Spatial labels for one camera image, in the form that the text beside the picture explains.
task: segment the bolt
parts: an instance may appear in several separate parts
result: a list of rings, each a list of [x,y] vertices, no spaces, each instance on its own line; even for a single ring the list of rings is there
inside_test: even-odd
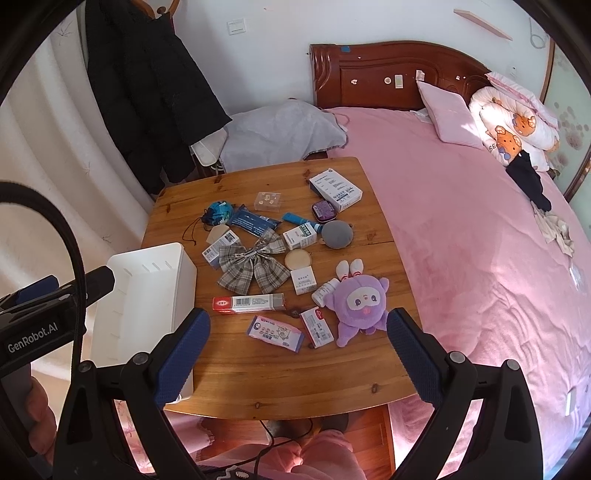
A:
[[[511,368],[512,370],[515,370],[515,371],[519,370],[519,364],[517,363],[517,360],[513,360],[513,359],[507,360],[507,366],[509,368]]]
[[[449,358],[455,364],[462,364],[464,361],[466,361],[466,356],[462,352],[451,352],[449,354]]]
[[[82,373],[84,372],[88,372],[88,370],[90,370],[92,368],[92,362],[86,360],[85,362],[82,362],[80,365],[78,365],[78,370]]]
[[[143,365],[148,361],[150,356],[146,352],[136,353],[133,357],[133,361],[136,365]]]

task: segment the gray blanket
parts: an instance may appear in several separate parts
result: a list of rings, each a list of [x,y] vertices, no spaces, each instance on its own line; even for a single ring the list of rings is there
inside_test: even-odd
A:
[[[238,113],[225,128],[220,161],[227,172],[298,161],[347,143],[332,113],[300,100]]]

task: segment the table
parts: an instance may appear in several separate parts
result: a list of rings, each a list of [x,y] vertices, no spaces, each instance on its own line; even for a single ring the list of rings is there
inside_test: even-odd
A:
[[[311,206],[318,197],[306,180],[329,167],[362,189],[363,198],[339,214],[339,219],[353,224],[355,236],[349,247],[332,250],[315,244],[307,248],[312,254],[318,284],[335,276],[339,261],[361,258],[365,264],[364,273],[389,278],[388,310],[405,307],[420,324],[390,228],[356,158],[263,167],[166,189],[150,215],[142,247],[170,242],[184,245],[197,265],[195,306],[207,310],[212,322],[209,341],[193,370],[195,393],[188,400],[169,405],[169,410],[224,419],[294,419],[374,407],[415,393],[385,332],[377,331],[373,335],[360,332],[344,348],[332,342],[311,349],[305,342],[299,353],[248,337],[246,330],[252,313],[213,314],[212,298],[229,293],[216,284],[221,270],[214,270],[202,256],[207,248],[207,232],[203,225],[198,223],[194,229],[196,245],[182,240],[187,227],[201,217],[212,202],[227,200],[252,207],[259,191],[282,195],[281,212],[264,215],[280,219],[283,213],[293,212],[313,218]],[[277,231],[293,227],[284,222]],[[247,248],[253,246],[256,240],[253,235],[237,227],[232,230]],[[282,261],[284,255],[275,257]],[[288,306],[314,306],[311,294],[296,296],[291,279],[277,291],[285,294]],[[253,280],[249,294],[258,293],[260,289]],[[266,313],[306,331],[300,319],[292,319],[284,312]],[[336,336],[336,315],[326,308],[323,313]]]

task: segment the curtain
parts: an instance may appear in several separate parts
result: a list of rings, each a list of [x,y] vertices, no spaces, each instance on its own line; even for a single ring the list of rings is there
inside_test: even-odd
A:
[[[42,43],[0,106],[0,178],[30,186],[63,213],[85,270],[138,249],[153,201],[109,136],[82,56],[76,13]],[[0,297],[47,275],[73,279],[58,234],[38,214],[0,206]],[[94,308],[87,313],[88,357]],[[70,378],[72,347],[35,361],[33,374],[59,417]]]

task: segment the pink bedsheet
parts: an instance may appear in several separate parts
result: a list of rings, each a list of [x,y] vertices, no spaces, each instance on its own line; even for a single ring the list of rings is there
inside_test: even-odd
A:
[[[349,142],[331,157],[357,157],[392,230],[423,328],[475,363],[515,358],[535,404],[550,469],[591,410],[591,292],[579,293],[569,258],[547,245],[527,197],[488,152],[442,143],[411,112],[335,108]],[[575,264],[591,281],[591,245],[548,175],[544,194],[570,226]],[[576,409],[564,415],[577,387]],[[444,473],[459,466],[473,404]],[[389,405],[397,464],[432,408],[415,395]]]

